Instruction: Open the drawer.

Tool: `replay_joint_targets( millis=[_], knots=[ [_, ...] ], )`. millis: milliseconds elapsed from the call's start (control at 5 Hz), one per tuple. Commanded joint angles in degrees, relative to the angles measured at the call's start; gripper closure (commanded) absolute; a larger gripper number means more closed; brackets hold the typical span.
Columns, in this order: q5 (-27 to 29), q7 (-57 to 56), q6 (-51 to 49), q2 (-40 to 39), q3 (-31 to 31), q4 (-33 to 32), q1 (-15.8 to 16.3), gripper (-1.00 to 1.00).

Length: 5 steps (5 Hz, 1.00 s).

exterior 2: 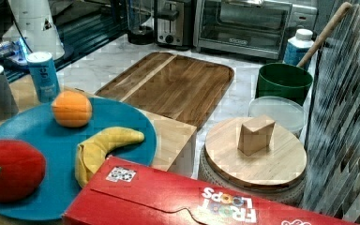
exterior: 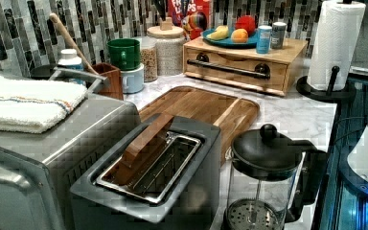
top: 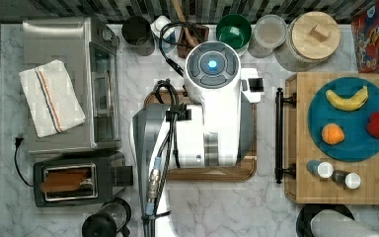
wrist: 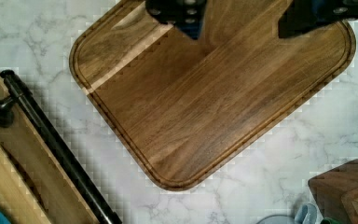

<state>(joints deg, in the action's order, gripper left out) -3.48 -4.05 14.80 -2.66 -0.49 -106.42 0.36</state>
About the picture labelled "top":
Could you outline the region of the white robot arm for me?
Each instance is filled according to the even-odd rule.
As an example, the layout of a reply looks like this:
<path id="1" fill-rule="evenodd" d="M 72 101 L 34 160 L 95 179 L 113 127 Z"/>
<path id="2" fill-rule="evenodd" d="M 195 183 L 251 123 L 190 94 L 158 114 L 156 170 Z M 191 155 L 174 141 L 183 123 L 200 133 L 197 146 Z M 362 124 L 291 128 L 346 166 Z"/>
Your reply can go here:
<path id="1" fill-rule="evenodd" d="M 262 79 L 241 66 L 231 46 L 197 45 L 186 59 L 184 83 L 187 104 L 172 91 L 169 105 L 151 104 L 130 124 L 144 237 L 178 237 L 167 195 L 170 170 L 234 167 L 254 141 L 252 105 L 263 99 Z"/>

